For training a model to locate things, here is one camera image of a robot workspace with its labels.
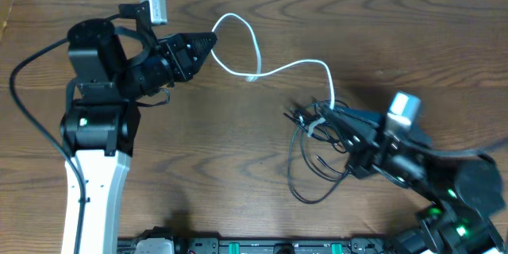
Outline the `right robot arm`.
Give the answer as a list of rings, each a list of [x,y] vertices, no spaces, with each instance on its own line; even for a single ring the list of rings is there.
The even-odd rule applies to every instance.
[[[317,112],[342,140],[347,171],[357,179],[380,174],[430,201],[418,226],[392,242],[394,252],[505,251],[491,216],[503,210],[502,177],[480,150],[437,151],[418,127],[420,102],[393,102],[386,114],[321,105]]]

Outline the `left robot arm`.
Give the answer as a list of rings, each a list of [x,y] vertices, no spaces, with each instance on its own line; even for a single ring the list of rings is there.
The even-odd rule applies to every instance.
[[[140,99],[190,81],[217,43],[208,33],[157,38],[150,22],[134,30],[91,19],[67,34],[75,78],[60,123],[70,160],[64,253],[114,253],[121,200],[140,124]]]

